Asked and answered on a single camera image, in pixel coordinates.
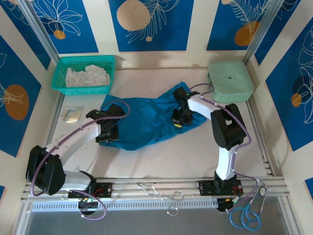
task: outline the blue cloth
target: blue cloth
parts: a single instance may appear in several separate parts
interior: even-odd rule
[[[129,104],[131,113],[118,126],[119,140],[103,145],[122,148],[125,150],[136,150],[146,145],[167,140],[177,134],[185,133],[206,121],[206,118],[194,113],[191,125],[182,128],[175,127],[171,121],[174,109],[179,106],[173,97],[173,92],[179,87],[189,88],[184,82],[174,86],[159,98],[118,98],[107,95],[102,107],[112,100],[123,100]],[[126,105],[116,103],[127,112]]]

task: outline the white tabletop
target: white tabletop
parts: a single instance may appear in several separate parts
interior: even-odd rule
[[[207,69],[118,70],[110,94],[121,98],[157,98],[181,81],[189,87],[207,82],[207,73]],[[195,88],[199,92],[207,89],[206,86]],[[65,96],[53,139],[77,128],[90,110],[100,109],[104,98],[105,95]],[[237,105],[252,137],[252,144],[239,151],[236,171],[251,176],[266,176],[247,105]],[[77,123],[62,121],[62,112],[71,107],[83,107],[82,117]],[[213,177],[218,156],[219,147],[208,120],[191,131],[136,151],[101,146],[92,140],[68,160],[64,170],[84,170],[95,177],[113,178]]]

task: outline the purple cable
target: purple cable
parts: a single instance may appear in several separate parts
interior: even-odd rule
[[[101,120],[107,120],[107,119],[120,119],[120,118],[125,118],[125,117],[127,117],[127,116],[130,114],[131,108],[130,108],[129,105],[128,105],[126,102],[124,102],[123,100],[112,100],[112,101],[106,103],[106,104],[102,107],[102,109],[103,109],[105,106],[107,106],[108,104],[111,104],[111,103],[114,103],[114,102],[120,102],[120,103],[125,104],[125,105],[127,106],[127,108],[128,108],[128,112],[127,112],[125,115],[122,115],[122,116],[101,117],[101,118],[98,118],[98,119],[96,119],[96,120],[90,121],[90,122],[86,123],[85,125],[83,125],[81,128],[77,128],[77,129],[74,130],[72,133],[70,133],[68,136],[64,137],[64,139],[62,139],[62,140],[58,143],[57,146],[54,146],[54,147],[45,155],[45,157],[42,159],[42,161],[38,164],[38,166],[37,166],[37,168],[36,168],[36,171],[35,171],[35,173],[34,173],[33,179],[32,179],[32,181],[31,181],[31,186],[30,186],[30,193],[31,193],[32,196],[37,197],[37,196],[39,196],[39,195],[41,195],[41,194],[44,193],[44,192],[42,191],[42,192],[40,192],[40,193],[38,193],[38,194],[35,194],[35,192],[34,192],[35,182],[36,182],[36,179],[37,179],[37,176],[38,176],[38,173],[39,173],[41,167],[43,166],[43,164],[45,163],[45,161],[48,159],[48,157],[50,156],[50,154],[51,154],[54,150],[58,149],[59,146],[61,146],[65,141],[67,141],[69,138],[71,138],[71,137],[72,137],[73,135],[75,135],[77,132],[79,132],[80,130],[84,129],[85,127],[87,127],[87,126],[89,126],[89,125],[91,125],[91,124],[93,124],[93,123],[95,123],[95,122],[98,122],[98,121],[101,121]]]
[[[234,149],[234,152],[233,152],[233,155],[232,155],[232,160],[231,160],[231,164],[230,164],[230,168],[234,171],[234,165],[235,165],[235,158],[236,158],[236,155],[237,155],[237,151],[249,144],[251,144],[251,136],[248,132],[248,130],[245,128],[245,126],[239,121],[239,119],[233,115],[228,109],[226,109],[225,107],[211,101],[211,100],[208,100],[204,97],[201,97],[202,100],[204,100],[205,102],[209,103],[209,104],[212,104],[220,109],[223,109],[225,112],[227,112],[237,123],[238,125],[243,129],[243,131],[245,132],[246,136],[248,137],[248,142],[245,143],[245,144],[242,144],[242,145],[239,145],[238,147],[236,147]],[[243,174],[240,174],[240,173],[237,173],[236,171],[234,171],[235,174],[239,175],[239,176],[242,176],[242,177],[247,177],[247,178],[250,178],[252,180],[255,181],[255,186],[254,188],[239,202],[237,203],[235,206],[233,206],[231,209],[228,210],[228,213],[231,212],[234,208],[238,207],[243,201],[245,201],[248,197],[250,197],[250,195],[257,189],[258,187],[258,180],[254,177],[251,177],[251,176],[247,176],[247,175],[243,175]]]
[[[83,195],[86,195],[86,196],[88,196],[88,197],[91,197],[91,198],[93,198],[94,200],[97,200],[97,201],[103,206],[103,208],[104,208],[104,213],[103,213],[103,215],[102,215],[101,217],[98,217],[98,218],[90,218],[90,217],[85,216],[85,215],[83,214],[83,208],[81,208],[81,209],[79,210],[79,213],[81,214],[81,216],[82,216],[83,218],[88,219],[88,220],[100,220],[100,219],[103,219],[104,217],[106,217],[106,214],[107,214],[106,206],[104,205],[103,202],[101,202],[101,200],[100,200],[99,198],[94,197],[94,196],[92,196],[91,194],[86,193],[85,191],[81,191],[81,190],[72,190],[72,191],[77,192],[77,193],[80,193],[80,194],[83,194]]]
[[[199,84],[197,84],[197,85],[192,86],[191,88],[189,88],[189,91],[191,91],[191,89],[193,89],[193,88],[195,88],[195,87],[203,86],[203,85],[210,86],[211,88],[213,88],[213,90],[211,90],[210,92],[214,91],[214,87],[213,87],[213,85],[210,84],[210,83],[199,83]]]

